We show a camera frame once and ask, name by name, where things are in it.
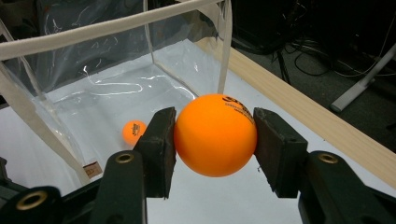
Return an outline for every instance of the white surface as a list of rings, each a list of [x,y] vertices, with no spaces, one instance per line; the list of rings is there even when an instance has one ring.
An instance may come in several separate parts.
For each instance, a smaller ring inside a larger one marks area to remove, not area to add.
[[[244,103],[250,111],[254,107],[263,107],[276,112],[308,141],[309,151],[326,150],[342,156],[366,185],[396,197],[395,189],[368,173],[232,72],[227,77],[225,93]],[[188,94],[184,95],[186,99],[189,99]],[[87,111],[91,108],[81,109],[90,115]],[[115,108],[102,108],[102,110],[106,109],[111,111]],[[143,119],[149,119],[147,113],[142,115],[147,116]],[[121,120],[128,116],[120,113],[113,117]],[[109,129],[113,128],[110,127],[111,125],[115,125],[114,122],[104,122],[104,124]],[[101,130],[94,122],[88,126]],[[55,186],[61,190],[62,195],[79,187],[74,171],[67,167],[62,159],[57,157],[11,108],[0,110],[0,127],[0,156],[8,160],[8,176],[14,182],[29,188],[43,185]],[[84,140],[84,134],[86,133],[78,134],[79,142]],[[118,143],[110,144],[115,148],[106,151],[108,155],[112,151],[117,151],[117,148],[122,149],[121,139],[114,139],[111,141],[118,141]],[[92,144],[96,147],[103,147],[102,143],[96,145],[92,142],[86,147]],[[100,153],[97,152],[93,154],[94,156],[85,155],[87,157],[85,159],[90,160],[90,157],[96,157],[103,164],[103,160],[108,156],[99,155]],[[258,168],[259,164],[252,157],[239,172],[227,177],[210,178],[191,171],[180,158],[177,158],[170,198],[168,200],[148,199],[148,223],[301,223],[297,199],[278,199],[271,191],[264,174],[259,173]]]

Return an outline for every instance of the small orange ball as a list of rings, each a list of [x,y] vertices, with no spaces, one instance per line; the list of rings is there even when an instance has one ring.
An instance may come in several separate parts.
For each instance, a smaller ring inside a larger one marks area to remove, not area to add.
[[[130,120],[122,128],[122,138],[128,145],[134,146],[146,129],[147,126],[143,121]]]
[[[175,147],[198,174],[220,177],[240,170],[257,143],[253,117],[234,98],[209,94],[191,101],[177,118]]]

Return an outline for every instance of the cable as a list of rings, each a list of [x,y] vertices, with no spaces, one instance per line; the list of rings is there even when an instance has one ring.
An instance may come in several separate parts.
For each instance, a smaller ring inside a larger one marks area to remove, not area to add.
[[[282,74],[282,79],[284,81],[286,81],[289,85],[291,85],[290,84],[290,77],[289,77],[288,69],[286,68],[285,60],[283,59],[281,50],[277,50],[276,51],[276,55],[277,55],[277,61],[279,62],[279,67],[280,67],[280,72]]]

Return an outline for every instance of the white table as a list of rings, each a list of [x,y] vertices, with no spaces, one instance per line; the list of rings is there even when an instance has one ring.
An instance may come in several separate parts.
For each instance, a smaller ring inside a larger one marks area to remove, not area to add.
[[[239,76],[234,73],[228,75],[225,93],[243,102],[250,111],[253,107],[264,107],[276,112],[308,141],[308,151],[325,150],[338,154],[367,186],[396,197],[396,169],[393,173],[386,173],[392,168],[395,157],[384,147],[336,116],[324,112],[320,106],[235,50],[232,50],[230,69]],[[302,111],[305,109],[316,114],[306,114]],[[338,123],[348,133],[332,133]],[[55,186],[62,195],[79,187],[73,170],[11,108],[0,110],[0,127],[0,156],[8,160],[8,176],[14,182],[29,188]],[[337,139],[337,136],[348,137],[349,134],[356,139]],[[364,157],[370,156],[366,155],[369,148],[355,148],[356,151],[348,148],[361,142],[375,146],[373,153],[377,158],[371,158],[372,164],[367,166]],[[194,173],[177,158],[170,198],[148,199],[148,223],[301,223],[297,199],[278,199],[258,168],[259,164],[252,157],[234,175],[210,178]]]

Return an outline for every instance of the transparent plastic sheet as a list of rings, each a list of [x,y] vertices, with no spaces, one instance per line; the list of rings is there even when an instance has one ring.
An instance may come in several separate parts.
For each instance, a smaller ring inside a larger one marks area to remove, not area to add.
[[[208,7],[219,14],[224,11],[224,5],[213,3],[203,10],[9,59],[5,66],[81,166],[98,161],[105,167],[111,154],[131,148],[120,134],[128,120],[148,124],[162,108],[180,111],[197,95],[218,91],[223,48],[219,29],[225,29],[225,22],[221,15],[217,18],[222,21],[208,18],[202,12]]]

